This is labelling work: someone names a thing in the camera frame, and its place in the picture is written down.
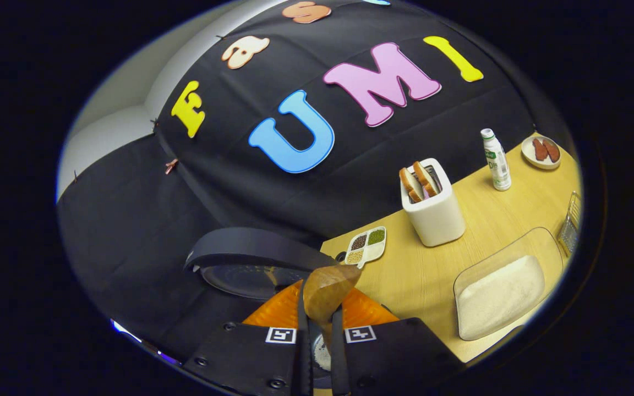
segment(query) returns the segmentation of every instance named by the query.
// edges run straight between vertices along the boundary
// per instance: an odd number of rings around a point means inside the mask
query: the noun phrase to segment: letter m
[[[410,88],[410,98],[423,100],[439,92],[442,85],[431,80],[392,42],[380,43],[370,50],[378,72],[350,63],[340,63],[324,75],[324,82],[336,84],[356,100],[367,117],[365,123],[376,127],[393,116],[393,108],[383,106],[375,99],[378,95],[400,107],[407,105],[401,82]]]

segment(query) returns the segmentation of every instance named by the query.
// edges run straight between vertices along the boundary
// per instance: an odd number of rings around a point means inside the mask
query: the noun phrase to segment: wooden table
[[[422,245],[407,214],[400,210],[322,244],[322,253],[333,257],[347,250],[358,233],[385,226],[385,252],[380,259],[365,264],[357,288],[385,304],[398,318],[421,318],[463,362],[471,361],[528,321],[544,301],[505,328],[475,341],[464,341],[457,328],[453,295],[456,276],[535,227],[548,229],[556,238],[572,191],[581,193],[579,168],[564,150],[561,165],[552,171],[528,163],[521,145],[509,150],[506,158],[512,178],[508,191],[493,188],[488,166],[453,184],[466,221],[466,231],[458,240],[434,247]],[[483,148],[481,158],[471,161],[484,163]],[[566,268],[568,258],[564,253],[562,257]]]

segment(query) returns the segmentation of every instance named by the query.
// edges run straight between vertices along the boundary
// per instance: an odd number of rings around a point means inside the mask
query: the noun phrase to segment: plate
[[[538,168],[541,169],[556,169],[559,167],[559,165],[561,164],[561,149],[559,150],[559,160],[557,160],[556,162],[552,162],[551,159],[549,158],[549,156],[547,156],[544,160],[542,161],[538,161],[537,158],[535,157],[535,146],[533,145],[533,140],[535,139],[539,139],[539,140],[546,140],[549,143],[552,143],[554,146],[556,146],[557,149],[559,149],[559,145],[557,145],[557,143],[554,142],[554,140],[545,137],[545,136],[531,136],[526,138],[525,140],[523,140],[523,156],[526,158],[526,160],[528,160],[529,163],[531,163],[534,166],[537,166]]]

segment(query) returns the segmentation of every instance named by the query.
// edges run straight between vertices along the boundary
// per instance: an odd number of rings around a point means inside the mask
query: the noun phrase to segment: wire basket
[[[564,218],[559,235],[556,237],[567,256],[571,256],[574,253],[574,249],[576,249],[580,223],[581,196],[576,191],[573,191],[569,199],[569,208],[566,210],[566,218]]]

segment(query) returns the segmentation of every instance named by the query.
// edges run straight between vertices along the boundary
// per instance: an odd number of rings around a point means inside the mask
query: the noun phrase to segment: meat slice
[[[539,142],[538,139],[533,139],[533,146],[535,146],[535,158],[538,161],[543,161],[549,154],[546,150],[546,146]]]
[[[559,161],[559,157],[561,156],[559,148],[554,145],[554,143],[550,143],[548,140],[544,140],[543,145],[549,153],[549,159],[551,160],[551,162],[554,163],[556,161]]]

